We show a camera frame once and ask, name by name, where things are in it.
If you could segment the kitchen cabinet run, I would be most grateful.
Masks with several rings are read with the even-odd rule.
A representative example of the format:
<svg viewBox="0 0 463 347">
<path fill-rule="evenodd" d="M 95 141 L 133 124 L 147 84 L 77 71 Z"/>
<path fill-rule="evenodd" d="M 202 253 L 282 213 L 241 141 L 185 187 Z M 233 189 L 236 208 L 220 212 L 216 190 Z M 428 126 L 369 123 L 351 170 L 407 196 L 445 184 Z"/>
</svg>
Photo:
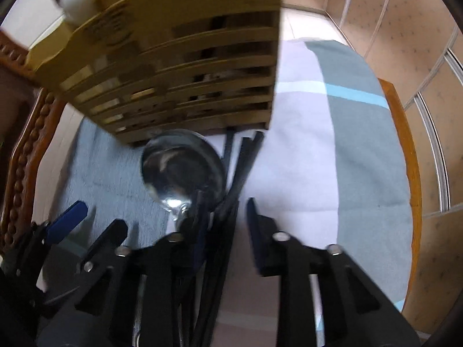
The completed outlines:
<svg viewBox="0 0 463 347">
<path fill-rule="evenodd" d="M 442 0 L 282 2 L 328 17 L 401 99 L 418 155 L 423 211 L 404 313 L 428 337 L 462 291 L 462 29 Z"/>
</svg>

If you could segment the carved wooden chair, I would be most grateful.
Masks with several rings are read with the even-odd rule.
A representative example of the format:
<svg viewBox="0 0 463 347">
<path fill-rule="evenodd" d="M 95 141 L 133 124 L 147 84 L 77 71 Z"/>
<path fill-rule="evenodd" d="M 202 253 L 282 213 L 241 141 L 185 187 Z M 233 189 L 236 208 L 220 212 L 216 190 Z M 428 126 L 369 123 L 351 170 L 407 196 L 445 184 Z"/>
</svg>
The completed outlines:
<svg viewBox="0 0 463 347">
<path fill-rule="evenodd" d="M 65 102 L 38 83 L 29 50 L 1 32 L 1 257 L 32 227 L 38 167 Z"/>
</svg>

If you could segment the steel ladle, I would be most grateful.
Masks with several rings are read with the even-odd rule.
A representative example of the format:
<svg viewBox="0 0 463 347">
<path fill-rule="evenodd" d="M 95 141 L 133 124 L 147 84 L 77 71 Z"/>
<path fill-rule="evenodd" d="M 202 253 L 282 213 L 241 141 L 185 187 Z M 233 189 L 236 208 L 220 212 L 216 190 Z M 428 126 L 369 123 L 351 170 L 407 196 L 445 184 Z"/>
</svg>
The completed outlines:
<svg viewBox="0 0 463 347">
<path fill-rule="evenodd" d="M 147 143 L 140 171 L 151 197 L 169 213 L 166 232 L 186 243 L 180 325 L 181 341 L 190 346 L 195 327 L 196 274 L 205 262 L 210 213 L 225 196 L 224 166 L 200 134 L 173 129 Z"/>
</svg>

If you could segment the black chopstick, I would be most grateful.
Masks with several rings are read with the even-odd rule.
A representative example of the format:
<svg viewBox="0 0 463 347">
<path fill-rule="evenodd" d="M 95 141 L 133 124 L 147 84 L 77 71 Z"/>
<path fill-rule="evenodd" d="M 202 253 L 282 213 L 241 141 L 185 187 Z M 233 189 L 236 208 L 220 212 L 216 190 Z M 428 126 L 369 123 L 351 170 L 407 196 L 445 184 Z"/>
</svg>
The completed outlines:
<svg viewBox="0 0 463 347">
<path fill-rule="evenodd" d="M 252 138 L 242 138 L 231 187 L 214 212 L 213 225 L 206 244 L 206 266 L 199 314 L 192 339 L 193 346 L 211 345 L 236 229 L 238 198 L 263 140 L 262 132 L 255 132 Z"/>
<path fill-rule="evenodd" d="M 221 158 L 222 165 L 224 166 L 225 170 L 225 179 L 227 179 L 229 171 L 235 133 L 236 128 L 234 127 L 226 129 L 224 152 Z M 201 269 L 206 260 L 206 241 L 208 230 L 210 228 L 210 213 L 208 212 L 208 202 L 206 201 L 205 195 L 203 193 L 198 193 L 198 196 L 199 231 L 196 237 L 193 261 L 193 267 L 195 272 L 198 272 Z"/>
</svg>

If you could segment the wooden utensil holder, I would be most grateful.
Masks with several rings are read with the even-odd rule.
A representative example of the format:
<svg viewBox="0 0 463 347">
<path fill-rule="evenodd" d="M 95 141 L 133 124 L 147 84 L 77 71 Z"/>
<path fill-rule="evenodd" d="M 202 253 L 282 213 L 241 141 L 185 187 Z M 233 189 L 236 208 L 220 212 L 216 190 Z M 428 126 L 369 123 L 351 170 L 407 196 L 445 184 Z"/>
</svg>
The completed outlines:
<svg viewBox="0 0 463 347">
<path fill-rule="evenodd" d="M 281 0 L 96 0 L 27 58 L 39 84 L 122 143 L 267 128 Z"/>
</svg>

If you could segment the plaid grey pink cloth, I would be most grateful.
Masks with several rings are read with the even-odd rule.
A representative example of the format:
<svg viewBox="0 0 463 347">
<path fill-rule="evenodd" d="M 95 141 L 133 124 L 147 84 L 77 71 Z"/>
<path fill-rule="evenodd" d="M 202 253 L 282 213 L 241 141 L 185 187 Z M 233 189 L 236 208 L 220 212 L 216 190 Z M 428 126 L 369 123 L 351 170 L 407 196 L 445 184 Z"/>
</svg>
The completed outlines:
<svg viewBox="0 0 463 347">
<path fill-rule="evenodd" d="M 338 243 L 398 308 L 412 261 L 406 162 L 381 86 L 363 58 L 336 41 L 280 45 L 271 124 L 240 200 L 303 244 Z M 132 248 L 170 232 L 148 195 L 141 149 L 83 120 L 69 153 L 54 213 L 84 201 L 89 216 L 53 248 L 43 279 L 69 284 L 78 259 L 114 219 Z"/>
</svg>

